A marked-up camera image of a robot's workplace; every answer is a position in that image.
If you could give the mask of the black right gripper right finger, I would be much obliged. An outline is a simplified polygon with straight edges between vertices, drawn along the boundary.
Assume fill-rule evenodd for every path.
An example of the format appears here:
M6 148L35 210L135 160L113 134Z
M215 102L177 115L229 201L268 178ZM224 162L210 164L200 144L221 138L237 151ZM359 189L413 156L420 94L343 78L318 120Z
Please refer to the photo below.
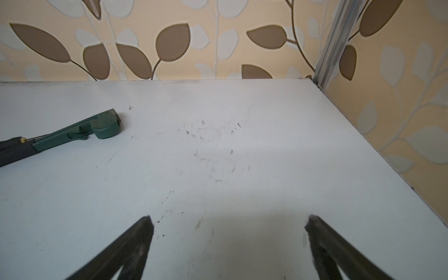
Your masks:
M309 216L305 226L313 264L321 280L392 280L353 245L317 215Z

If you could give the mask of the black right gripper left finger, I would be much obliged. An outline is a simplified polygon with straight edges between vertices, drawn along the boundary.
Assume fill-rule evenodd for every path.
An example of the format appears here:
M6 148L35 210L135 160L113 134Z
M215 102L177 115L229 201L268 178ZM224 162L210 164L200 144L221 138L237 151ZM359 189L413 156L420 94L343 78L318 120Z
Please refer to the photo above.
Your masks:
M110 280L118 274L119 280L140 280L153 235L151 217L142 217L68 279Z

